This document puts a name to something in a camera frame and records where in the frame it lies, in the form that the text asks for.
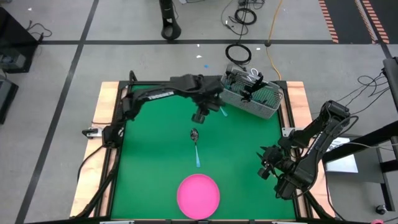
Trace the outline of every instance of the green table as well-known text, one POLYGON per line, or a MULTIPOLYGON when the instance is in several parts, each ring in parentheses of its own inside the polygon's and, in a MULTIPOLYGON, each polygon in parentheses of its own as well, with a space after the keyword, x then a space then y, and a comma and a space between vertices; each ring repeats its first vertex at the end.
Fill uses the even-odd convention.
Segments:
POLYGON ((278 114, 263 120, 227 105, 228 117, 212 111, 204 124, 196 124, 191 121, 196 109, 189 98, 164 98, 146 103, 127 123, 111 218, 187 219, 178 208, 177 189, 189 175, 205 174, 221 195, 209 219, 295 219, 293 202, 275 198, 276 178, 257 175, 259 146, 280 138, 278 114), (192 128, 199 132, 200 168, 192 128))

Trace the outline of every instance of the dish rack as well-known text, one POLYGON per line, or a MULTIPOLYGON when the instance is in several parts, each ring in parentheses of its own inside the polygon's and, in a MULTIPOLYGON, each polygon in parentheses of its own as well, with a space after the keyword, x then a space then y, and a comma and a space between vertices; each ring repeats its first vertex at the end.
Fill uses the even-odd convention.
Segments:
POLYGON ((228 65, 221 79, 224 91, 220 97, 237 108, 269 119, 278 110, 284 97, 280 86, 264 81, 260 73, 254 76, 232 67, 228 65))

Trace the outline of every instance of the wire basket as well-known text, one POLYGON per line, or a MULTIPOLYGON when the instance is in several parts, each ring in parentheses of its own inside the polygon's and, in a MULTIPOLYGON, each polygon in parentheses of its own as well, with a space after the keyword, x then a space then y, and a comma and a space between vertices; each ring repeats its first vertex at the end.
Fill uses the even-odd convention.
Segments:
POLYGON ((223 101, 237 108, 258 117, 269 119, 279 108, 284 95, 280 91, 279 85, 272 82, 262 81, 266 85, 253 92, 251 94, 251 100, 244 100, 244 96, 242 94, 244 87, 253 86, 258 79, 260 79, 260 77, 233 69, 229 75, 224 74, 221 79, 221 82, 224 85, 224 91, 220 96, 223 101))

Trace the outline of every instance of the wooden table frame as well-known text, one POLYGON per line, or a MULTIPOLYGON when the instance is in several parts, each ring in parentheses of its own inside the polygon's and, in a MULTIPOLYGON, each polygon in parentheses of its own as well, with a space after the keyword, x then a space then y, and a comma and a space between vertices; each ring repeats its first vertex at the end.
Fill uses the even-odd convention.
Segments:
MULTIPOLYGON (((147 83, 148 85, 159 83, 159 82, 140 82, 141 84, 147 83)), ((307 96, 305 94, 304 85, 302 82, 285 82, 279 81, 278 85, 284 90, 284 100, 282 100, 281 107, 279 108, 279 119, 281 128, 288 127, 300 127, 304 128, 312 122, 310 109, 308 107, 307 96)), ((115 114, 115 106, 117 97, 121 98, 123 89, 127 85, 127 82, 103 82, 96 105, 93 121, 96 123, 110 123, 115 114)), ((93 124, 93 126, 104 127, 104 124, 93 124)), ((102 145, 101 138, 89 139, 86 147, 85 158, 89 156, 95 149, 102 145)), ((80 174, 80 179, 76 188, 75 198, 72 205, 70 216, 79 214, 86 204, 91 200, 95 192, 100 186, 100 182, 104 179, 106 174, 110 171, 113 166, 114 155, 116 151, 102 149, 95 154, 90 160, 88 160, 83 166, 80 174)), ((112 201, 113 194, 111 194, 111 183, 106 189, 94 212, 91 213, 93 216, 107 216, 110 215, 110 209, 108 203, 112 201)), ((334 217, 334 212, 330 207, 326 194, 326 181, 325 181, 325 170, 322 162, 318 165, 318 179, 315 185, 311 189, 311 193, 316 198, 318 203, 323 209, 334 217)), ((315 213, 312 212, 309 204, 303 197, 299 197, 293 202, 295 204, 296 217, 302 218, 318 218, 315 213)))

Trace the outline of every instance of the pink frisbee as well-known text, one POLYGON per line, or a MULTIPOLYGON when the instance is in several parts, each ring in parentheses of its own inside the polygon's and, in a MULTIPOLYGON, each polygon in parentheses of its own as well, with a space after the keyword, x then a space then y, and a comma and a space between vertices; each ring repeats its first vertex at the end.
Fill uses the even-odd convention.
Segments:
POLYGON ((185 178, 177 190, 177 203, 188 218, 200 220, 212 215, 220 202, 216 182, 204 174, 185 178))

